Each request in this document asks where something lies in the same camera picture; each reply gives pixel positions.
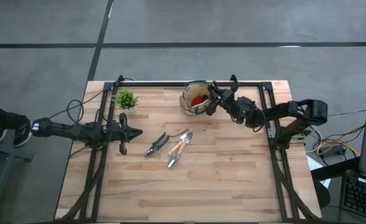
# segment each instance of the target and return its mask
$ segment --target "black cable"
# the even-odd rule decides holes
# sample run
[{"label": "black cable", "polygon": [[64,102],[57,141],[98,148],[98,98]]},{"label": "black cable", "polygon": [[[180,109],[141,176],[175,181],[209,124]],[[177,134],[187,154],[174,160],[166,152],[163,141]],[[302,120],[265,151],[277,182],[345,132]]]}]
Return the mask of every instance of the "black cable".
[{"label": "black cable", "polygon": [[179,135],[181,135],[181,134],[183,134],[183,133],[185,133],[186,131],[189,131],[189,128],[186,128],[184,131],[182,131],[181,133],[179,133],[179,134],[175,134],[175,135],[167,135],[167,136],[169,136],[169,138],[174,138],[174,137],[178,137]]},{"label": "black cable", "polygon": [[329,135],[328,137],[324,138],[324,139],[328,139],[328,140],[336,140],[336,139],[329,139],[330,137],[333,137],[333,136],[343,136],[343,135],[348,135],[348,134],[354,134],[356,133],[357,131],[353,132],[353,133],[344,133],[344,134],[331,134]]},{"label": "black cable", "polygon": [[108,120],[104,117],[104,114],[101,115],[104,121],[108,122]]},{"label": "black cable", "polygon": [[322,162],[323,162],[326,166],[330,166],[330,165],[329,165],[329,164],[327,164],[327,163],[326,163],[326,161],[324,160],[324,156],[321,156],[320,158],[321,158]]},{"label": "black cable", "polygon": [[[88,103],[89,101],[91,101],[92,99],[94,99],[94,98],[96,98],[98,95],[100,95],[100,94],[102,94],[103,92],[107,92],[108,90],[110,90],[112,87],[113,87],[114,85],[110,85],[107,89],[105,89],[105,90],[102,90],[102,91],[100,91],[100,92],[98,92],[95,96],[93,96],[92,98],[90,98],[89,100],[87,100],[87,101],[84,101],[82,104],[84,105],[85,103]],[[70,110],[72,110],[72,109],[74,109],[74,108],[77,108],[78,106],[80,106],[80,105],[77,105],[77,106],[73,106],[73,107],[71,107],[71,108],[69,108]],[[67,112],[68,111],[68,109],[66,109],[66,110],[62,110],[62,111],[59,111],[59,112],[57,112],[57,113],[55,113],[55,114],[53,114],[52,116],[50,116],[49,117],[49,119],[52,119],[52,118],[54,118],[55,116],[57,116],[57,115],[59,115],[59,114],[62,114],[62,113],[64,113],[64,112]]]},{"label": "black cable", "polygon": [[[80,106],[81,107],[81,110],[82,110],[82,113],[81,113],[81,116],[80,117],[78,117],[78,119],[75,121],[73,118],[72,118],[72,116],[71,116],[71,114],[70,114],[70,105],[71,105],[71,103],[72,102],[78,102],[78,105],[77,106]],[[68,105],[67,105],[67,115],[68,115],[68,117],[71,119],[71,121],[72,122],[74,122],[74,124],[75,125],[81,125],[80,123],[79,123],[79,121],[81,121],[82,120],[82,118],[83,118],[83,114],[85,113],[85,109],[83,108],[83,103],[81,103],[81,101],[79,101],[79,100],[71,100],[69,103],[68,103]]]},{"label": "black cable", "polygon": [[360,134],[362,133],[363,129],[364,129],[364,126],[362,127],[362,129],[360,129],[360,132],[356,135],[356,137],[354,137],[353,139],[351,139],[349,141],[345,141],[344,143],[348,143],[348,142],[351,142],[351,141],[354,141],[355,139],[357,139],[360,136]]},{"label": "black cable", "polygon": [[257,130],[255,130],[255,128],[253,128],[252,129],[252,131],[254,132],[254,133],[257,133],[258,131],[260,131],[264,126],[265,126],[265,124],[266,124],[266,116],[265,116],[265,113],[262,111],[262,110],[260,110],[259,108],[256,108],[256,110],[259,110],[259,111],[261,111],[262,112],[262,115],[263,115],[263,119],[265,120],[265,122],[262,124],[262,126],[260,126]]},{"label": "black cable", "polygon": [[232,116],[232,111],[230,111],[230,108],[228,106],[226,106],[227,110],[228,110],[228,115],[230,116],[230,119],[236,123],[236,121],[234,120],[233,116]]},{"label": "black cable", "polygon": [[87,148],[87,146],[85,146],[85,147],[83,147],[83,148],[81,148],[81,149],[79,149],[78,151],[75,151],[75,152],[73,152],[68,158],[70,159],[73,155],[75,155],[76,153],[78,153],[78,152],[80,152],[80,151],[82,151],[82,150],[84,150],[84,149],[86,149]]},{"label": "black cable", "polygon": [[359,113],[359,112],[364,112],[366,111],[366,109],[362,109],[362,110],[359,110],[359,111],[356,111],[356,112],[346,112],[346,113],[339,113],[339,114],[330,114],[328,116],[339,116],[339,115],[345,115],[345,114],[352,114],[352,113]]},{"label": "black cable", "polygon": [[97,121],[97,117],[98,117],[98,113],[100,112],[100,109],[97,109],[96,110],[96,113],[95,113],[95,120],[94,120],[94,122],[96,122]]}]

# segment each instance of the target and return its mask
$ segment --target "person's leg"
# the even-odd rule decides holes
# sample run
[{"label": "person's leg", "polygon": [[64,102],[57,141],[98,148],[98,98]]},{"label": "person's leg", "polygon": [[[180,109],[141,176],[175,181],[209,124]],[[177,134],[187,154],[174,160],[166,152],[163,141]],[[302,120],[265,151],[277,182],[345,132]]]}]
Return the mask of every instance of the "person's leg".
[{"label": "person's leg", "polygon": [[15,129],[16,136],[13,144],[16,147],[25,144],[31,137],[32,121],[24,115],[9,113],[0,109],[0,141],[6,135],[6,129]]},{"label": "person's leg", "polygon": [[28,121],[28,118],[24,115],[8,113],[0,109],[0,128],[2,129],[18,129]]}]

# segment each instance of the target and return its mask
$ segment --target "butcher block tabletop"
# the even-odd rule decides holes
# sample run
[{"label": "butcher block tabletop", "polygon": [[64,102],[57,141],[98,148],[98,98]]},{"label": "butcher block tabletop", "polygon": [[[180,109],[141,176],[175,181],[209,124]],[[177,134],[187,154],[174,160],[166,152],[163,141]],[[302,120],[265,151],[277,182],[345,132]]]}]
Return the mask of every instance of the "butcher block tabletop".
[{"label": "butcher block tabletop", "polygon": [[[270,82],[277,104],[292,100],[287,81]],[[84,100],[102,91],[103,85],[104,82],[88,82]],[[179,106],[183,87],[118,87],[118,91],[121,89],[130,90],[139,97],[137,111],[127,117],[128,125],[142,129],[143,133],[126,145],[128,154],[125,156],[119,152],[120,142],[110,143],[98,222],[281,220],[265,128],[254,133],[243,124],[233,123],[222,108],[217,108],[212,116],[186,116]],[[257,87],[241,86],[236,92],[238,96],[255,100],[261,108]],[[81,123],[95,119],[100,101],[101,95],[84,104]],[[118,120],[120,113],[121,110],[115,110],[114,119]],[[281,119],[281,125],[286,126],[292,120]],[[144,157],[163,132],[175,135],[186,128],[193,132],[192,140],[171,169],[167,168],[167,153],[180,141],[178,137],[171,138],[157,153]],[[83,146],[82,142],[74,142],[71,153]],[[70,158],[55,218],[66,214],[82,193],[90,150],[84,149]],[[287,153],[294,189],[311,211],[321,217],[304,146],[292,144]],[[94,190],[89,198],[89,215],[93,195]],[[284,198],[290,210],[287,193]]]}]

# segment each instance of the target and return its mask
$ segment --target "red object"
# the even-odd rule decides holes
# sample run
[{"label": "red object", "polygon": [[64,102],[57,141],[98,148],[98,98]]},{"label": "red object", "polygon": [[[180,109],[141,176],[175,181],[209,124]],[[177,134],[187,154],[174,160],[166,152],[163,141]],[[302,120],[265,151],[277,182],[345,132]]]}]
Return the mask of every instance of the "red object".
[{"label": "red object", "polygon": [[197,96],[191,101],[191,106],[199,105],[203,102],[204,96]]}]

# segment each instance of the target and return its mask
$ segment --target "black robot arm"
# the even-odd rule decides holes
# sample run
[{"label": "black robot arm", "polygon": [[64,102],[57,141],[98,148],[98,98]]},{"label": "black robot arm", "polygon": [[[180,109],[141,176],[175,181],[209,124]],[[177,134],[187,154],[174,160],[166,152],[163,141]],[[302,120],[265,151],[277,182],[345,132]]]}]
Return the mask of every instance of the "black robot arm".
[{"label": "black robot arm", "polygon": [[111,122],[106,129],[100,122],[68,125],[56,123],[48,118],[41,118],[34,122],[32,134],[37,137],[60,136],[74,141],[84,142],[86,146],[99,149],[110,141],[121,141],[120,153],[126,154],[125,142],[129,142],[143,133],[142,130],[128,126],[128,120],[124,113],[120,114],[120,122]]},{"label": "black robot arm", "polygon": [[236,78],[233,80],[235,85],[230,90],[221,90],[216,82],[209,86],[211,103],[207,108],[207,115],[213,115],[217,106],[221,106],[233,122],[238,124],[245,122],[245,126],[249,128],[262,127],[268,121],[289,116],[296,118],[289,125],[276,129],[273,138],[276,149],[289,149],[289,142],[294,135],[308,132],[306,128],[310,125],[318,126],[327,122],[328,106],[321,100],[289,101],[260,110],[255,101],[247,97],[235,99],[234,93],[238,90],[238,82]]},{"label": "black robot arm", "polygon": [[322,125],[327,122],[328,106],[321,100],[289,101],[263,110],[266,121],[284,117],[294,117],[292,123],[276,129],[274,144],[277,148],[289,149],[289,142],[297,134],[307,134],[310,125]]}]

